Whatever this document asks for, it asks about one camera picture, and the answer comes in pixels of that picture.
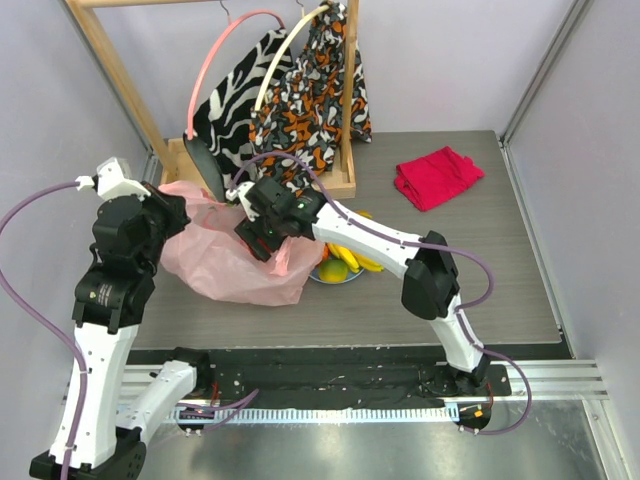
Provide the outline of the pink peach plastic bag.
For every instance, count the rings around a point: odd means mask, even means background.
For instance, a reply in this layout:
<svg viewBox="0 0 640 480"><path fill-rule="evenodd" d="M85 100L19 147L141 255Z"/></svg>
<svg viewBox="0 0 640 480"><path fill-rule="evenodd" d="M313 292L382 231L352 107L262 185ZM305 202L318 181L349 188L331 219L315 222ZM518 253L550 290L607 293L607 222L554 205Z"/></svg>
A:
<svg viewBox="0 0 640 480"><path fill-rule="evenodd" d="M210 299L263 306L293 305L321 261L324 245L306 238L288 238L272 257L256 259L234 228L244 210L213 200L189 181L163 184L164 194L186 200L191 222L169 239L161 255L165 270Z"/></svg>

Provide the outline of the yellow banana bunch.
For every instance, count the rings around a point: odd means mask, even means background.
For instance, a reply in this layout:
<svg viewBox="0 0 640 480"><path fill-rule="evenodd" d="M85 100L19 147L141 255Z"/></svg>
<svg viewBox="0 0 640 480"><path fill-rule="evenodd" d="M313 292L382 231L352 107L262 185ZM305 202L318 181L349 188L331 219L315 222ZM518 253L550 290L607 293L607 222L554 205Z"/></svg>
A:
<svg viewBox="0 0 640 480"><path fill-rule="evenodd" d="M371 272L382 272L384 270L382 265L344 246L340 246L335 243L327 243L326 246L328 247L329 252L336 259L344 261L353 273L357 273L361 270Z"/></svg>

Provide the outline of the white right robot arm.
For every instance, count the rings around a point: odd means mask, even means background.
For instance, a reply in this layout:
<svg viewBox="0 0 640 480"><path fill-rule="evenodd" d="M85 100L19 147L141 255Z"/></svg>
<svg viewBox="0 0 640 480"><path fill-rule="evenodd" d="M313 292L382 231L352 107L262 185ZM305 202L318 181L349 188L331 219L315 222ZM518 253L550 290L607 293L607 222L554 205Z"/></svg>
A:
<svg viewBox="0 0 640 480"><path fill-rule="evenodd" d="M295 195L269 177L242 182L227 198L243 208L246 217L236 232L261 261L285 239L304 237L345 247L394 274L402 282L403 307L428 321L443 346L455 389L472 395L486 385L490 358L464 312L453 259L457 252L442 235L391 229L314 188Z"/></svg>

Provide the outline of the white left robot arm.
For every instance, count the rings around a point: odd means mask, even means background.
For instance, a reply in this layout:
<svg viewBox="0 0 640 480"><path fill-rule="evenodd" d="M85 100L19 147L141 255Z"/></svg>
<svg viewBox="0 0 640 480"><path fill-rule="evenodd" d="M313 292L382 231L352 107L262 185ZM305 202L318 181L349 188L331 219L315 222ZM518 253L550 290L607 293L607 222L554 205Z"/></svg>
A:
<svg viewBox="0 0 640 480"><path fill-rule="evenodd" d="M203 398L213 385L208 355L177 347L133 403L118 409L163 247L190 219L183 197L148 183L104 199L92 227L93 260L75 288L73 345L81 356L56 438L31 461L35 479L138 478L165 418L180 400Z"/></svg>

